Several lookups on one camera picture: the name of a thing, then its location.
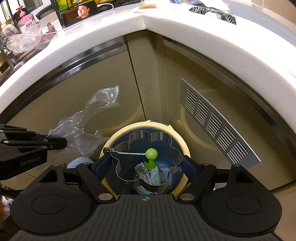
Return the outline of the clear plastic bag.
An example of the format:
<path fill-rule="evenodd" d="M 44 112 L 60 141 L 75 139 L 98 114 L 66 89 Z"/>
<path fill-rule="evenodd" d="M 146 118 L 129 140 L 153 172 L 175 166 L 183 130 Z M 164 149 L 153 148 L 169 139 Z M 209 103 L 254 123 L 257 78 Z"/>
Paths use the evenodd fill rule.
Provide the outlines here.
<path fill-rule="evenodd" d="M 108 137 L 104 137 L 102 130 L 98 128 L 92 133 L 88 132 L 87 123 L 102 111 L 119 106 L 118 95 L 118 85 L 98 90 L 88 100 L 83 110 L 60 120 L 57 127 L 49 130 L 48 136 L 65 138 L 70 149 L 82 156 L 91 156 L 99 145 L 108 140 Z"/>

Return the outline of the steel flower-shaped mould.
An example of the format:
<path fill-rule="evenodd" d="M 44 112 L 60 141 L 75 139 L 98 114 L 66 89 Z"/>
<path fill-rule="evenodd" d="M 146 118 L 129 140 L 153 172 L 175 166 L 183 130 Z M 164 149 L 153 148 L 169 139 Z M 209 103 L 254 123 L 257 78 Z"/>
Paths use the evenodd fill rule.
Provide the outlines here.
<path fill-rule="evenodd" d="M 153 185 L 144 162 L 149 148 L 158 152 L 156 163 L 159 168 L 160 185 Z M 167 194 L 173 191 L 182 179 L 181 164 L 183 152 L 175 139 L 166 132 L 136 130 L 129 134 L 126 141 L 114 147 L 103 148 L 110 154 L 115 165 L 118 182 L 125 188 L 142 187 L 149 193 Z"/>

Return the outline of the blue bin cream rim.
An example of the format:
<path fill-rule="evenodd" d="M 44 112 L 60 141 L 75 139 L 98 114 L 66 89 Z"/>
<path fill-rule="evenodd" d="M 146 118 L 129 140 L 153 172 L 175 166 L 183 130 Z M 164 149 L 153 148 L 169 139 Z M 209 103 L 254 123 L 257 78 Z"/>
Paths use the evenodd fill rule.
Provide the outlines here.
<path fill-rule="evenodd" d="M 188 181 L 183 156 L 190 156 L 189 148 L 171 125 L 141 121 L 110 137 L 100 154 L 104 160 L 95 173 L 115 197 L 121 194 L 177 197 Z"/>

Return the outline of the silver cabinet vent grille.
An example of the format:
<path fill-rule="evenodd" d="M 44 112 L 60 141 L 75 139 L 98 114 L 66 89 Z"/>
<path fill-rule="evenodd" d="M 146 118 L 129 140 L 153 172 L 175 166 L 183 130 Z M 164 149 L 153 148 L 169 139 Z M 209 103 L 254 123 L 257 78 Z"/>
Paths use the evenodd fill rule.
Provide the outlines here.
<path fill-rule="evenodd" d="M 180 102 L 215 143 L 230 164 L 250 169 L 261 160 L 224 116 L 187 81 L 181 80 Z"/>

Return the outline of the steel sink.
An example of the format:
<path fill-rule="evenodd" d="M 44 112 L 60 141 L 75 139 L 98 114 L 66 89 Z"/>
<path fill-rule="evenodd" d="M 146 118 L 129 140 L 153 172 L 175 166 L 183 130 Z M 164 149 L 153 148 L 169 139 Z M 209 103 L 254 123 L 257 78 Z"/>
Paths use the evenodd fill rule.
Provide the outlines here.
<path fill-rule="evenodd" d="M 14 55 L 12 51 L 4 49 L 4 57 L 8 63 L 8 69 L 1 73 L 1 85 L 3 85 L 8 78 L 20 69 L 27 61 L 36 56 L 41 50 L 32 49 L 31 51 Z"/>

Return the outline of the clear bag with meat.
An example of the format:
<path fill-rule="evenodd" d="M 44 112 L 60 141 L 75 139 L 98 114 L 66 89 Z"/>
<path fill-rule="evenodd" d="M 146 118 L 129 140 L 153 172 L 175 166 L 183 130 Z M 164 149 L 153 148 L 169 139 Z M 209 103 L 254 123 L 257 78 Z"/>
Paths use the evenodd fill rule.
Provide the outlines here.
<path fill-rule="evenodd" d="M 57 31 L 50 22 L 37 23 L 28 33 L 12 35 L 4 39 L 4 46 L 15 55 L 31 51 L 43 50 L 55 37 Z"/>

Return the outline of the pink soap bottle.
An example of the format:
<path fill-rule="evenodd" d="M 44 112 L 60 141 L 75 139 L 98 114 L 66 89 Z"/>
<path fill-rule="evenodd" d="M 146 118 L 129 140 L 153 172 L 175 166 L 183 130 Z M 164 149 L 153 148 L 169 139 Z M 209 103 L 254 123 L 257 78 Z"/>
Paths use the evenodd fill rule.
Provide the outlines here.
<path fill-rule="evenodd" d="M 36 25 L 36 21 L 32 14 L 27 14 L 23 6 L 17 9 L 17 25 L 22 34 L 28 34 L 32 32 L 33 26 Z"/>

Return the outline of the smartphone showing video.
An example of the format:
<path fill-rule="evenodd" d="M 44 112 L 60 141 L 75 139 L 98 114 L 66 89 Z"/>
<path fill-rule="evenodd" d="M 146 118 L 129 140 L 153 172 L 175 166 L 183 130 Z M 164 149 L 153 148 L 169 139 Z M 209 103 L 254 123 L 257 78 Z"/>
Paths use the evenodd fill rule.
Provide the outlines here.
<path fill-rule="evenodd" d="M 98 13 L 95 1 L 84 1 L 61 14 L 64 25 L 70 25 Z"/>

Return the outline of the white patterned cloth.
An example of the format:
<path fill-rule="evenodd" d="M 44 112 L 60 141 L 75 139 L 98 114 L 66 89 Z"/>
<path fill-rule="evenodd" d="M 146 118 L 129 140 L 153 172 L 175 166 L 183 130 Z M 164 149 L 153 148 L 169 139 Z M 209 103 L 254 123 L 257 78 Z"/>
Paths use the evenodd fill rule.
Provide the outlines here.
<path fill-rule="evenodd" d="M 191 25 L 218 41 L 216 54 L 209 48 L 202 52 L 236 75 L 271 71 L 285 79 L 295 76 L 295 46 L 274 32 L 242 17 L 233 15 L 228 5 L 201 1 L 198 5 L 184 1 L 158 1 L 155 9 L 135 11 L 143 15 L 156 13 L 178 23 Z"/>

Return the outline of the wooden stick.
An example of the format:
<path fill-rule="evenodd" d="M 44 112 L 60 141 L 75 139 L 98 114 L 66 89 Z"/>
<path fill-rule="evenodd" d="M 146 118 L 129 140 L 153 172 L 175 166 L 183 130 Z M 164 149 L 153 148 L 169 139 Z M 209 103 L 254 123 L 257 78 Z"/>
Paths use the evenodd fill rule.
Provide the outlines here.
<path fill-rule="evenodd" d="M 155 9 L 157 7 L 156 4 L 143 4 L 139 6 L 139 9 Z"/>

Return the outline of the grey counter mat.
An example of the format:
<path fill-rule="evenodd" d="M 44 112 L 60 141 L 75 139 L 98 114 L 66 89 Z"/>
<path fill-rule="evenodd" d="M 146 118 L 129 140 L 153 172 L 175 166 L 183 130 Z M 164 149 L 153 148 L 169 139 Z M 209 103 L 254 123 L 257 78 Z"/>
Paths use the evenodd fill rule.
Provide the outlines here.
<path fill-rule="evenodd" d="M 251 6 L 236 1 L 226 1 L 226 3 L 233 15 L 259 24 L 295 46 L 295 32 L 280 21 Z"/>

